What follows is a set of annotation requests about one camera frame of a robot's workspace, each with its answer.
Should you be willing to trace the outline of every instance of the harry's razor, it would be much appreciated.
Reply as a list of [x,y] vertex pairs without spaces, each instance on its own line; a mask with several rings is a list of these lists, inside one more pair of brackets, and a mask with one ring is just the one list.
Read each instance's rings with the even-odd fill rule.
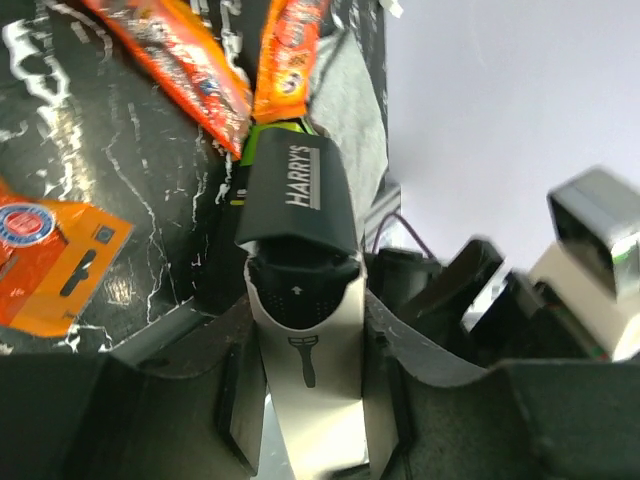
[[361,401],[366,273],[346,174],[328,138],[258,140],[238,245],[271,399],[299,480],[366,458]]

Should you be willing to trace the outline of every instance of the orange candy wrapper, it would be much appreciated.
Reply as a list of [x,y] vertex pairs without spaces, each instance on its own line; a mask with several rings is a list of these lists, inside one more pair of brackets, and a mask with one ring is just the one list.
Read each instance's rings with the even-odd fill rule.
[[329,0],[271,0],[253,109],[257,123],[306,115],[320,22],[328,5]]
[[162,88],[240,158],[251,126],[249,85],[181,0],[83,0]]
[[0,325],[66,335],[130,233],[98,208],[35,202],[0,180]]

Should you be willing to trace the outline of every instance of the white wall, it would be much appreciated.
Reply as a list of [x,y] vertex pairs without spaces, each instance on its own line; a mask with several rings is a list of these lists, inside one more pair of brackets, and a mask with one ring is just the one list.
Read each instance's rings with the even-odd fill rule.
[[400,3],[391,169],[436,254],[483,234],[529,266],[553,238],[551,187],[597,163],[640,187],[640,1]]

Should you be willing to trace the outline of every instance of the black cable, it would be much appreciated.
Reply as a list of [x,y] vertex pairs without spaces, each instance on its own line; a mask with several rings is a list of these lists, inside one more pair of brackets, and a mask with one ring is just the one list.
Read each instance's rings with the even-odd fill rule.
[[373,247],[371,249],[371,253],[374,253],[374,254],[378,253],[378,247],[380,245],[380,238],[382,237],[382,231],[384,230],[384,227],[390,218],[395,218],[402,224],[402,226],[409,232],[409,235],[411,235],[413,240],[418,244],[418,246],[427,256],[427,258],[431,260],[436,260],[436,256],[433,254],[431,249],[427,247],[427,245],[422,241],[422,239],[420,238],[420,235],[418,235],[418,232],[416,232],[415,229],[409,224],[409,222],[407,222],[407,220],[398,212],[391,212],[382,219],[382,222],[378,227],[378,231],[376,232],[376,238],[373,241]]

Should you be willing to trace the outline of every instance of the black marble pattern paper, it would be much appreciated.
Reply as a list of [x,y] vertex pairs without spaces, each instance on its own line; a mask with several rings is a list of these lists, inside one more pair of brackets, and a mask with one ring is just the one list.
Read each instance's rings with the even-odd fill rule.
[[[219,32],[220,4],[207,5]],[[252,79],[266,5],[252,0],[232,16]],[[375,0],[333,8],[358,29],[386,125],[382,10]],[[196,284],[206,288],[202,266],[224,255],[208,244],[228,158],[79,0],[2,2],[0,29],[0,175],[20,194],[89,202],[134,225],[66,337],[1,329],[0,354],[109,350],[191,298]]]

